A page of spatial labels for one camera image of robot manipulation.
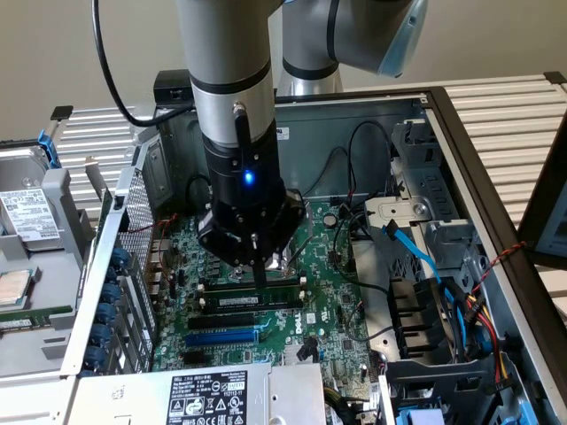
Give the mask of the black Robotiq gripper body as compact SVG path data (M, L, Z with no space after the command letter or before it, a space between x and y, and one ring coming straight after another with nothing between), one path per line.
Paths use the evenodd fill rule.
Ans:
M221 147L207 137L203 142L213 190L211 211L241 212L259 237L261 255L268 205L285 192L276 133L268 131L243 148Z

